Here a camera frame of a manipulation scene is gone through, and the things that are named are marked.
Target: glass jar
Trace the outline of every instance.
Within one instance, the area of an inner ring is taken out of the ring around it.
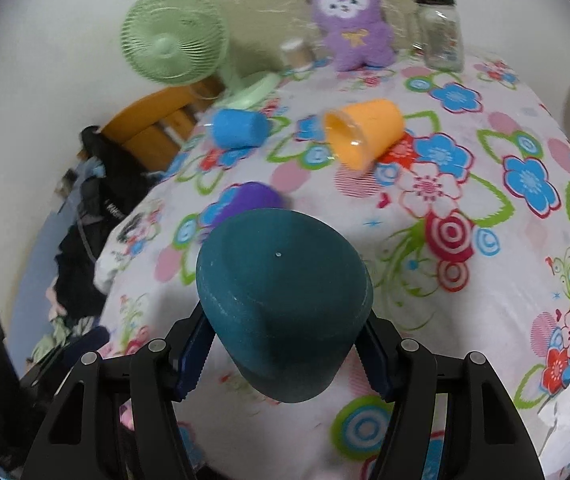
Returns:
[[[444,72],[462,72],[465,64],[460,19],[455,0],[414,0],[425,65]]]

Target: purple plush toy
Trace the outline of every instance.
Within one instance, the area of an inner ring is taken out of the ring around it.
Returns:
[[[312,0],[312,4],[338,72],[394,62],[394,31],[383,21],[380,0]]]

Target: orange chair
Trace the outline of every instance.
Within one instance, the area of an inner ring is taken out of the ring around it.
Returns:
[[[166,170],[196,125],[195,115],[204,112],[222,89],[214,77],[189,87],[165,88],[122,110],[101,133],[128,150],[148,170]]]

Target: fan base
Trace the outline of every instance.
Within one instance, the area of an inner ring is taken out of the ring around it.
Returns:
[[[233,94],[225,92],[215,105],[220,108],[247,110],[276,90],[280,82],[281,76],[274,72],[257,72],[243,78],[243,89]]]

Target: dark green bowl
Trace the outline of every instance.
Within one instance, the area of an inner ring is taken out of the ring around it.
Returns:
[[[203,310],[242,375],[300,402],[332,382],[369,316],[369,274],[331,227],[284,209],[225,220],[196,265]]]

